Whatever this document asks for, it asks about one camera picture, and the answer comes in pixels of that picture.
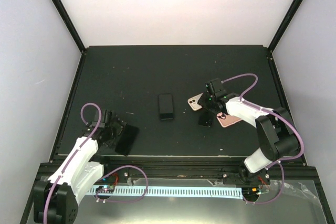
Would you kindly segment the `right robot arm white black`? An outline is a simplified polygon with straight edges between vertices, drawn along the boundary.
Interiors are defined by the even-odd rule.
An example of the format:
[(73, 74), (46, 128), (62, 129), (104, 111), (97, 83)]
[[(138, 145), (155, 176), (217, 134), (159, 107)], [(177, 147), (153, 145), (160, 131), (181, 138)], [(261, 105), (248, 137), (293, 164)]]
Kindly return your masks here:
[(289, 160), (293, 152), (303, 153), (303, 141), (284, 108), (270, 109), (253, 104), (242, 95), (228, 93), (219, 78), (205, 84), (207, 90), (196, 103), (217, 117), (222, 127), (244, 121), (256, 129), (259, 148), (245, 158), (238, 169), (244, 184), (252, 183), (258, 173), (275, 162)]

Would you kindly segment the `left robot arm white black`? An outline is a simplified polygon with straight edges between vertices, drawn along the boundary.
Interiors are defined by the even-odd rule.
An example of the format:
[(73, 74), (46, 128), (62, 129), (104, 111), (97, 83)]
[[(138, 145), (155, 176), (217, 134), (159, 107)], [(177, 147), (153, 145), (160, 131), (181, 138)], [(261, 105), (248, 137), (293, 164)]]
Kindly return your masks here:
[(74, 223), (87, 191), (98, 179), (106, 182), (113, 174), (111, 166), (94, 162), (92, 157), (101, 147), (128, 155), (137, 133), (137, 128), (132, 128), (115, 112), (98, 110), (94, 119), (86, 123), (59, 168), (34, 186), (34, 222)]

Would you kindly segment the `black phone with dual camera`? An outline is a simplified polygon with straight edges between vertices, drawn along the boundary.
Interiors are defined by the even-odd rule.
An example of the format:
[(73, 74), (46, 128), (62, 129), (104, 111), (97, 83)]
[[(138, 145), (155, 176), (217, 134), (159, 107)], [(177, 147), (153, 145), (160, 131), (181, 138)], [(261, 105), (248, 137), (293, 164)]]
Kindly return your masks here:
[(158, 95), (159, 117), (161, 120), (174, 119), (173, 96), (169, 93)]

